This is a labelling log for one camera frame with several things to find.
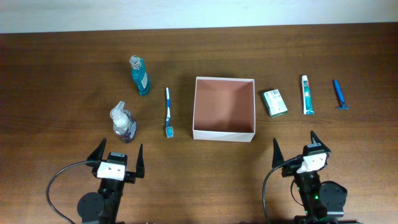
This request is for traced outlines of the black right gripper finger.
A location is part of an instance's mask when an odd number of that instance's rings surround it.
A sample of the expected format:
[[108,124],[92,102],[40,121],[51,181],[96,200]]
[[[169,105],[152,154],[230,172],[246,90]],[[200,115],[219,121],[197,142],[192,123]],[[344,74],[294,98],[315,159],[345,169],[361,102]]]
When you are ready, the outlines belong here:
[[276,168],[285,162],[279,144],[276,138],[273,139],[273,157],[272,157],[272,168]]
[[327,153],[329,154],[331,151],[330,149],[318,138],[318,136],[315,134],[314,131],[310,131],[310,136],[311,136],[311,140],[312,143],[315,144],[320,144],[321,148]]

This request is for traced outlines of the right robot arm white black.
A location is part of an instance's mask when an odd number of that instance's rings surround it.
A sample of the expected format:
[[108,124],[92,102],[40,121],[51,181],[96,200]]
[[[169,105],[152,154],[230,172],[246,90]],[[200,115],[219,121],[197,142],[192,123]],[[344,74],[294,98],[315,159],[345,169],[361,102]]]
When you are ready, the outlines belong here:
[[294,223],[339,223],[348,191],[333,181],[320,180],[318,171],[327,166],[330,149],[311,131],[311,144],[294,158],[283,158],[277,140],[273,140],[272,169],[282,169],[282,177],[294,178],[305,215],[294,217]]

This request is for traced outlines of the blue mouthwash bottle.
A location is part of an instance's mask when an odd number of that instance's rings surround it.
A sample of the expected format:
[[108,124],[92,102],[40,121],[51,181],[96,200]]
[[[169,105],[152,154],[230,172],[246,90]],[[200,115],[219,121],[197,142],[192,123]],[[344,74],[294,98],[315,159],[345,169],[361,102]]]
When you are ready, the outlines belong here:
[[141,96],[148,94],[150,89],[150,79],[146,72],[144,59],[133,55],[129,59],[131,64],[131,74],[134,83],[137,86],[138,92]]

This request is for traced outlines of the white cardboard box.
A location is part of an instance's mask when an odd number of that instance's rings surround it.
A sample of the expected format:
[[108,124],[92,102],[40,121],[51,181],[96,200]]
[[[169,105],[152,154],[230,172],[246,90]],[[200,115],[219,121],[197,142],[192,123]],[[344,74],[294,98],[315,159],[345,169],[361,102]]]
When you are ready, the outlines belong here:
[[251,142],[255,133],[253,79],[196,77],[193,139]]

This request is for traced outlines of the green white soap box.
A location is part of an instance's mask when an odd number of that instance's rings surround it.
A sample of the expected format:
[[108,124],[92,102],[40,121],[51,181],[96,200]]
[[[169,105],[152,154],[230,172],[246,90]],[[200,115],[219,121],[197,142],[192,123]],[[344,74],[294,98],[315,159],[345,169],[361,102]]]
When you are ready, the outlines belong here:
[[262,94],[262,99],[265,102],[271,118],[286,114],[288,112],[288,109],[278,89],[264,92]]

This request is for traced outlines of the blue white toothbrush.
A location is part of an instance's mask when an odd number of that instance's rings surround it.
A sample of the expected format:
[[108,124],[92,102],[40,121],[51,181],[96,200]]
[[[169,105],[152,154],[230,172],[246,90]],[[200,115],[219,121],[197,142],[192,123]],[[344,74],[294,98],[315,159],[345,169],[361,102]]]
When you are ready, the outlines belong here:
[[172,138],[174,136],[174,129],[170,125],[171,119],[171,100],[170,100],[170,91],[169,88],[165,88],[165,96],[166,96],[166,107],[167,107],[167,114],[165,119],[165,135],[167,138]]

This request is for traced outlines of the white toothpaste tube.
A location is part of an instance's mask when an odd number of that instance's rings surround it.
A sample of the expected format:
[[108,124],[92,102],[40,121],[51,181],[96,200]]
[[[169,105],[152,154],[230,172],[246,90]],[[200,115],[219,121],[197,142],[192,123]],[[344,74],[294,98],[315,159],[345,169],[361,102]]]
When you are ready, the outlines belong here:
[[314,114],[308,77],[302,76],[303,114]]

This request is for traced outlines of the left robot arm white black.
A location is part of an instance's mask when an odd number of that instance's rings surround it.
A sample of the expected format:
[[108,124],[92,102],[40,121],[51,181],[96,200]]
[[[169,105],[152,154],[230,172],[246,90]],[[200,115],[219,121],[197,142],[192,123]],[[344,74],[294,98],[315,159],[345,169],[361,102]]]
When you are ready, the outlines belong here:
[[116,218],[123,196],[125,184],[134,184],[136,179],[143,179],[145,166],[143,146],[140,146],[134,172],[127,171],[127,155],[110,152],[106,159],[103,153],[106,140],[87,157],[92,174],[100,179],[99,189],[82,196],[77,205],[77,212],[82,223],[116,223]]

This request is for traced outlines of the blue disposable razor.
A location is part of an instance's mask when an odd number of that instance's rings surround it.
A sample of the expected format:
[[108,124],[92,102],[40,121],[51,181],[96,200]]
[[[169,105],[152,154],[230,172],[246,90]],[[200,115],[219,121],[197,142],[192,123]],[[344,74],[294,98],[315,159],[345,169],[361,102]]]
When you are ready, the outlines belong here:
[[339,102],[340,102],[340,105],[337,106],[336,109],[338,109],[338,110],[348,110],[348,109],[350,109],[350,107],[346,105],[345,98],[344,98],[344,95],[343,95],[343,92],[341,90],[341,87],[340,87],[340,84],[339,84],[338,80],[333,80],[333,85],[335,87],[335,91],[336,91],[337,97],[338,97]]

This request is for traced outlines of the clear purple soap pump bottle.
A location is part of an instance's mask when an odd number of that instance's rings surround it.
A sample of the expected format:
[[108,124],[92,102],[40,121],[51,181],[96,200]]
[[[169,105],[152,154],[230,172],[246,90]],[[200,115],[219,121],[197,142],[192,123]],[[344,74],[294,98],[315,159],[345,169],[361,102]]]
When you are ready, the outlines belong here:
[[123,143],[130,143],[134,139],[137,130],[136,120],[129,110],[124,109],[125,102],[120,101],[111,111],[113,131]]

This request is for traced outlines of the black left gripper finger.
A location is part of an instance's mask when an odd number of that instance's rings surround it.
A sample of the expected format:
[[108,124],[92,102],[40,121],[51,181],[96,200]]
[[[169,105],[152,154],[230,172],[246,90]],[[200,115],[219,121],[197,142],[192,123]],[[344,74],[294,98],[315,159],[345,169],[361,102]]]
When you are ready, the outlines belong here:
[[144,176],[145,176],[145,165],[143,158],[143,144],[141,144],[136,162],[136,178],[143,179]]
[[103,153],[106,146],[106,138],[100,142],[99,146],[87,157],[88,166],[96,166],[103,160]]

